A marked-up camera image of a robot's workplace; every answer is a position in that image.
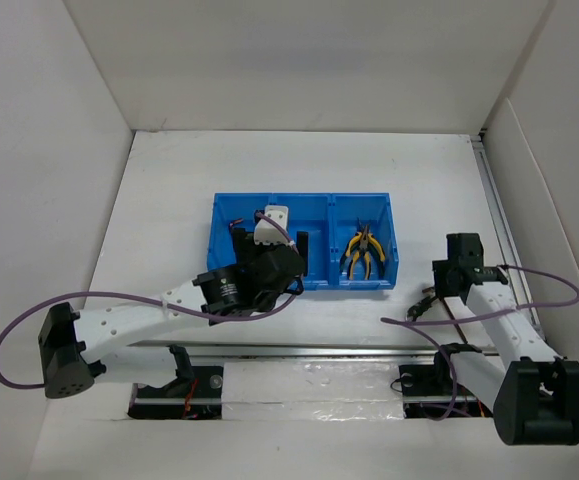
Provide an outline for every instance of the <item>pliers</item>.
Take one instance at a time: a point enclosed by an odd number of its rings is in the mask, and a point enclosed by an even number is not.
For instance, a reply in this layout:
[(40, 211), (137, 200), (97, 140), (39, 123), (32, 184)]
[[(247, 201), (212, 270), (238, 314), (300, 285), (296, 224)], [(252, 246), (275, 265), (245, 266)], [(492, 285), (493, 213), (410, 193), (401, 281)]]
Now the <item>pliers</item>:
[(349, 280), (353, 280), (353, 270), (360, 258), (363, 259), (365, 265), (365, 280), (369, 280), (371, 275), (371, 257), (374, 258), (378, 265), (379, 278), (385, 276), (385, 252), (380, 242), (369, 232), (369, 224), (363, 227), (360, 221), (358, 222), (358, 232), (349, 240), (345, 252), (340, 258), (340, 273), (344, 270), (345, 263), (349, 257), (351, 257), (351, 262), (347, 269), (347, 278)]

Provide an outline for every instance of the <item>black mounting bracket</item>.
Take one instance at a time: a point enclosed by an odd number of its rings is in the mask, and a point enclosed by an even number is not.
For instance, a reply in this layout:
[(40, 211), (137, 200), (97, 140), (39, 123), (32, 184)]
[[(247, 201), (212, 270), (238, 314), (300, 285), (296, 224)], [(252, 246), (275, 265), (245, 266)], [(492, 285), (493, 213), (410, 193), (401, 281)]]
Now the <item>black mounting bracket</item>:
[(84, 342), (76, 340), (73, 322), (80, 318), (69, 303), (49, 309), (38, 335), (45, 397), (66, 398), (90, 388), (106, 367), (98, 362), (87, 364), (80, 352)]
[(579, 443), (579, 363), (511, 362), (493, 407), (507, 445)]
[(447, 235), (447, 260), (435, 260), (432, 266), (438, 298), (459, 296), (466, 303), (472, 285), (508, 283), (499, 268), (485, 267), (484, 248), (477, 233)]

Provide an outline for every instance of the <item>cable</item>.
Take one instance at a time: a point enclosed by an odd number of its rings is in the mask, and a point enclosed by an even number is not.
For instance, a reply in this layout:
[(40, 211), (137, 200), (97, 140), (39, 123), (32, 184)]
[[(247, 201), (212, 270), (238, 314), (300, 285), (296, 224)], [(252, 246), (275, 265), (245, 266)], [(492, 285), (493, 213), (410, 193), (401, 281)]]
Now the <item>cable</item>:
[[(298, 249), (296, 248), (293, 239), (289, 236), (289, 234), (287, 233), (287, 231), (282, 228), (280, 225), (278, 225), (278, 223), (276, 223), (275, 221), (273, 221), (272, 219), (266, 217), (265, 215), (261, 214), (261, 213), (257, 213), (256, 216), (258, 218), (260, 218), (261, 220), (264, 220), (268, 223), (270, 223), (272, 226), (274, 226), (276, 229), (278, 229), (278, 231), (282, 234), (283, 237), (285, 237), (287, 239), (287, 241), (289, 242), (289, 245), (291, 246), (291, 248), (295, 251), (298, 252)], [(47, 307), (50, 307), (56, 303), (60, 303), (60, 302), (64, 302), (66, 300), (72, 300), (74, 298), (92, 298), (92, 297), (97, 297), (97, 298), (117, 298), (120, 300), (128, 300), (130, 302), (137, 302), (137, 303), (143, 303), (146, 305), (152, 305), (154, 307), (157, 308), (162, 308), (163, 306), (163, 302), (161, 300), (156, 300), (154, 298), (149, 298), (149, 297), (143, 297), (142, 295), (132, 295), (129, 293), (119, 293), (119, 292), (101, 292), (101, 291), (89, 291), (89, 292), (72, 292), (72, 293), (65, 293), (62, 295), (58, 295), (56, 297), (50, 298), (48, 300), (45, 300), (42, 303), (39, 303), (38, 305), (35, 305), (33, 307), (31, 307), (30, 309), (26, 310), (25, 312), (23, 312), (22, 314), (18, 315), (9, 325), (7, 325), (4, 330), (0, 333), (0, 347), (2, 346), (2, 343), (4, 342), (4, 340), (7, 338), (7, 336), (9, 336), (9, 334), (11, 333), (11, 331), (16, 328), (18, 325), (20, 325), (23, 321), (25, 321), (27, 318), (29, 318), (31, 315), (33, 315), (34, 313), (39, 312), (40, 310), (44, 310)], [(168, 310), (173, 310), (175, 312), (180, 312), (180, 313), (184, 313), (186, 315), (191, 315), (194, 317), (200, 317), (200, 318), (205, 318), (207, 320), (211, 320), (215, 323), (227, 323), (227, 322), (252, 322), (254, 320), (262, 320), (263, 318), (268, 318), (272, 315), (275, 315), (276, 313), (281, 312), (282, 310), (284, 310), (285, 308), (287, 308), (289, 306), (289, 304), (291, 304), (291, 302), (293, 302), (295, 300), (295, 295), (291, 295), (282, 305), (280, 305), (279, 307), (274, 308), (273, 310), (266, 312), (266, 313), (261, 313), (259, 315), (252, 315), (250, 317), (237, 317), (237, 316), (231, 316), (231, 315), (225, 315), (225, 316), (221, 316), (221, 315), (212, 315), (209, 313), (203, 313), (203, 312), (199, 312), (197, 310), (192, 310), (190, 308), (186, 308), (186, 307), (182, 307), (180, 305), (177, 304), (172, 304), (172, 303), (167, 303), (166, 304), (166, 308)], [(16, 383), (16, 382), (12, 382), (9, 379), (7, 379), (3, 374), (2, 371), (0, 370), (0, 383), (2, 383), (4, 386), (9, 387), (9, 388), (13, 388), (15, 390), (35, 390), (38, 388), (44, 388), (44, 383), (29, 383), (29, 384), (24, 384), (24, 383)]]
[(481, 416), (482, 418), (485, 418), (485, 417), (486, 417), (486, 415), (485, 415), (485, 409), (483, 408), (482, 402), (481, 402), (480, 400), (478, 400), (478, 408), (480, 409), (480, 416)]
[(400, 381), (401, 381), (400, 378), (396, 378), (393, 382), (391, 382), (391, 385), (389, 385), (389, 388), (391, 390), (393, 390), (394, 392), (402, 393), (402, 390), (398, 390), (397, 388), (393, 388), (393, 386)]
[[(512, 268), (514, 270), (519, 270), (519, 271), (527, 272), (527, 273), (533, 273), (535, 275), (540, 275), (543, 277), (551, 278), (553, 280), (557, 280), (560, 283), (564, 283), (569, 288), (571, 288), (575, 292), (576, 295), (573, 299), (565, 300), (565, 301), (561, 301), (561, 302), (525, 303), (523, 305), (518, 305), (515, 309), (505, 308), (502, 310), (498, 310), (497, 312), (485, 313), (485, 314), (476, 315), (473, 317), (460, 318), (460, 319), (456, 319), (456, 320), (432, 320), (432, 321), (427, 321), (427, 322), (416, 323), (416, 325), (418, 325), (419, 327), (431, 327), (431, 326), (443, 326), (443, 325), (462, 325), (463, 323), (473, 323), (473, 322), (481, 322), (483, 320), (490, 320), (492, 318), (501, 317), (503, 315), (507, 315), (508, 313), (513, 313), (513, 312), (516, 312), (518, 310), (523, 310), (523, 309), (527, 309), (527, 308), (568, 307), (568, 306), (574, 305), (574, 304), (579, 302), (579, 288), (574, 283), (570, 282), (569, 280), (567, 280), (565, 278), (562, 278), (558, 275), (554, 275), (553, 273), (547, 273), (547, 272), (543, 272), (541, 270), (534, 270), (532, 268), (518, 267), (515, 265), (499, 265), (499, 267), (502, 268), (503, 270), (507, 270), (509, 268)], [(427, 339), (430, 343), (432, 343), (438, 349), (438, 351), (442, 354), (445, 361), (449, 365), (449, 371), (451, 373), (451, 379), (452, 379), (451, 400), (449, 402), (449, 405), (447, 405), (445, 412), (440, 417), (431, 418), (431, 419), (432, 420), (444, 420), (445, 418), (447, 418), (451, 414), (451, 411), (454, 409), (454, 406), (456, 404), (457, 395), (458, 395), (458, 379), (456, 378), (456, 369), (455, 369), (453, 362), (451, 361), (451, 358), (449, 357), (449, 355), (447, 355), (447, 353), (444, 351), (444, 349), (441, 347), (441, 345), (438, 342), (436, 342), (433, 338), (431, 338), (426, 333), (424, 333), (424, 332), (420, 331), (419, 329), (417, 329), (416, 327), (412, 326), (411, 322), (402, 321), (402, 320), (394, 320), (393, 318), (387, 318), (387, 317), (382, 317), (380, 319), (380, 321), (383, 323), (388, 323), (390, 325), (397, 325), (399, 327), (407, 328), (407, 329), (421, 335), (422, 337)]]
[(438, 342), (436, 342), (431, 336), (427, 335), (422, 330), (417, 329), (416, 327), (414, 327), (410, 323), (406, 323), (404, 325), (400, 324), (400, 326), (408, 328), (412, 332), (415, 332), (418, 335), (420, 335), (421, 337), (425, 338), (429, 343), (431, 343), (434, 347), (436, 347), (436, 349), (444, 357), (445, 361), (447, 362), (447, 365), (449, 365), (449, 373), (451, 376), (451, 400), (449, 400), (449, 405), (444, 406), (444, 408), (446, 410), (444, 411), (444, 413), (442, 415), (440, 415), (439, 417), (429, 417), (430, 420), (436, 420), (436, 421), (444, 420), (449, 415), (451, 415), (452, 410), (454, 410), (454, 407), (456, 406), (456, 400), (458, 398), (458, 377), (456, 374), (456, 367), (454, 367), (453, 362), (451, 361), (451, 358), (449, 357), (449, 354), (445, 351), (445, 349), (442, 347), (442, 345), (440, 345)]
[(525, 272), (525, 273), (532, 273), (534, 275), (540, 275), (542, 277), (547, 277), (547, 278), (551, 278), (552, 280), (556, 280), (560, 283), (564, 283), (565, 285), (567, 285), (569, 288), (571, 288), (576, 296), (574, 298), (572, 298), (571, 300), (564, 300), (561, 302), (531, 302), (531, 303), (524, 303), (522, 305), (518, 305), (518, 310), (525, 310), (527, 308), (560, 308), (560, 307), (570, 307), (572, 305), (575, 305), (576, 303), (579, 302), (579, 288), (578, 286), (567, 280), (566, 278), (560, 277), (558, 275), (555, 275), (553, 273), (549, 273), (549, 272), (543, 272), (541, 270), (535, 270), (533, 268), (526, 268), (526, 267), (518, 267), (516, 265), (500, 265), (500, 268), (502, 268), (503, 270), (508, 270), (508, 269), (512, 269), (512, 270), (518, 270), (520, 272)]
[[(439, 403), (420, 403), (420, 406), (422, 407), (422, 412), (425, 414), (425, 417), (428, 418), (429, 420), (441, 420), (440, 417), (436, 418), (436, 417), (430, 417), (429, 415), (427, 415), (427, 413), (425, 412), (425, 408), (426, 407), (430, 407), (430, 408), (437, 408), (438, 410), (443, 409), (443, 410), (448, 410), (446, 405), (441, 405)], [(470, 415), (469, 413), (460, 410), (459, 408), (452, 408), (450, 410), (448, 410), (448, 412), (451, 413), (455, 413), (456, 415), (460, 415), (461, 417), (468, 417), (468, 418), (473, 418), (472, 415)]]
[(193, 381), (193, 384), (191, 385), (191, 391), (187, 394), (187, 396), (185, 397), (185, 409), (182, 412), (182, 418), (186, 418), (187, 413), (189, 412), (189, 410), (191, 410), (191, 405), (189, 405), (189, 402), (191, 401), (191, 399), (193, 398), (193, 394), (196, 392), (196, 387), (198, 386), (198, 379), (196, 378)]
[[(433, 327), (433, 326), (446, 326), (446, 325), (462, 325), (465, 323), (475, 323), (475, 322), (482, 322), (483, 320), (490, 320), (492, 318), (501, 317), (503, 315), (507, 315), (509, 313), (514, 313), (518, 310), (525, 310), (527, 308), (560, 308), (560, 307), (569, 307), (579, 302), (579, 288), (570, 282), (569, 280), (562, 278), (558, 275), (554, 275), (553, 273), (543, 272), (541, 270), (534, 270), (532, 268), (525, 268), (525, 267), (517, 267), (515, 265), (500, 265), (500, 268), (503, 270), (512, 268), (514, 270), (519, 270), (521, 272), (533, 273), (535, 275), (540, 275), (543, 277), (551, 278), (553, 280), (557, 280), (560, 283), (564, 283), (569, 288), (571, 288), (576, 296), (570, 300), (565, 300), (561, 302), (532, 302), (532, 303), (525, 303), (522, 305), (518, 305), (516, 308), (504, 308), (502, 310), (498, 310), (497, 312), (490, 312), (490, 313), (483, 313), (482, 315), (475, 315), (473, 317), (467, 318), (459, 318), (456, 320), (431, 320), (426, 322), (420, 322), (417, 325), (424, 326), (424, 327)], [(383, 323), (389, 323), (391, 325), (400, 325), (408, 324), (410, 322), (405, 320), (394, 320), (393, 318), (383, 317), (380, 319)]]

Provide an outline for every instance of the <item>bin compartment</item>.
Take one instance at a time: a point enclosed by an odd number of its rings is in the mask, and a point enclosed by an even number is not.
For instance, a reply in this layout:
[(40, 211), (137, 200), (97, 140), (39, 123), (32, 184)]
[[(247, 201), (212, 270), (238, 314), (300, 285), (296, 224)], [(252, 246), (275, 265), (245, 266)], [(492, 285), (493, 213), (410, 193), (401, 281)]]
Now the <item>bin compartment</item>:
[[(229, 224), (242, 218), (238, 227), (253, 231), (254, 211), (263, 210), (267, 205), (289, 208), (288, 231), (292, 238), (295, 239), (299, 231), (309, 233), (306, 290), (377, 290), (396, 285), (398, 250), (387, 193), (217, 193), (207, 249), (209, 270), (236, 261)], [(362, 262), (355, 267), (354, 280), (347, 278), (347, 265), (351, 260), (340, 271), (340, 258), (357, 232), (358, 222), (370, 224), (370, 231), (384, 249), (383, 278), (379, 278), (375, 263), (368, 280), (364, 280)]]

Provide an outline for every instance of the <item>white wall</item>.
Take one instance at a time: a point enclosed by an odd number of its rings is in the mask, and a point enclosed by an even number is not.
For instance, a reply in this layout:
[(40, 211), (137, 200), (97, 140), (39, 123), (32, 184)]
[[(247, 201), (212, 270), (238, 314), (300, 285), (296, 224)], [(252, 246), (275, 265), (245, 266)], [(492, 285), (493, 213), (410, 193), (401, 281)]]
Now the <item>white wall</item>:
[(547, 0), (65, 0), (132, 128), (477, 133)]
[[(47, 297), (88, 287), (131, 141), (61, 2), (0, 0), (0, 330)], [(34, 317), (2, 365), (41, 381)], [(0, 479), (24, 478), (41, 392), (0, 386)]]
[[(485, 144), (523, 262), (579, 280), (579, 2), (556, 2)], [(560, 293), (529, 280), (537, 298)], [(579, 306), (540, 318), (579, 359)]]

